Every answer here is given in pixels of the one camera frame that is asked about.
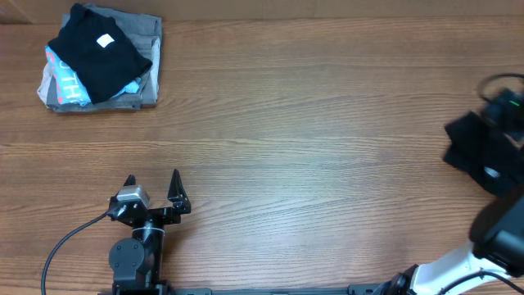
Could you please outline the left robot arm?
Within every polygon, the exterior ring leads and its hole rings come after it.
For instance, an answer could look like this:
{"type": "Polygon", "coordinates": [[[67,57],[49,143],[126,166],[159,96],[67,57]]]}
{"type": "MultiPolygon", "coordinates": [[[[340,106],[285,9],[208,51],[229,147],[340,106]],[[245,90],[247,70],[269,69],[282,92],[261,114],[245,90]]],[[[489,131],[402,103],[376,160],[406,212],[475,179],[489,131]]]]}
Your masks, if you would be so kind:
{"type": "Polygon", "coordinates": [[[132,228],[132,236],[116,242],[108,262],[113,270],[113,294],[173,294],[170,282],[160,277],[165,226],[181,222],[192,205],[178,170],[167,193],[170,206],[151,208],[146,190],[130,175],[110,199],[107,215],[132,228]]]}

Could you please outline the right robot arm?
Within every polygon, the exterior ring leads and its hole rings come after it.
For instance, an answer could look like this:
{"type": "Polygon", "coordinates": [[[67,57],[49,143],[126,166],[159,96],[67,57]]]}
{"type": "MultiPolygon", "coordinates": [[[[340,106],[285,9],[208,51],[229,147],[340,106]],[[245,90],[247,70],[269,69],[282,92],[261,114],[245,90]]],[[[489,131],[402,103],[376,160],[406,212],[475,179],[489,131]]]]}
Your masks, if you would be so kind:
{"type": "Polygon", "coordinates": [[[523,95],[510,89],[487,99],[480,113],[447,124],[444,162],[496,197],[472,223],[464,246],[413,265],[374,289],[376,294],[461,294],[493,280],[521,293],[523,275],[523,95]]]}

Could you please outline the black t-shirt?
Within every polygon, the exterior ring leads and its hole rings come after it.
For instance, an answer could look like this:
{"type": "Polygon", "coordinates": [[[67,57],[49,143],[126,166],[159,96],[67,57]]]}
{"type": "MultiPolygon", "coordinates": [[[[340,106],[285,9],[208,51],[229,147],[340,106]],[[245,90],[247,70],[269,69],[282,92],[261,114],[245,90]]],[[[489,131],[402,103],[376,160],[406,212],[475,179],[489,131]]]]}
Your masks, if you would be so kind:
{"type": "Polygon", "coordinates": [[[468,174],[485,191],[503,197],[523,185],[523,152],[500,130],[469,112],[447,124],[443,161],[468,174]]]}

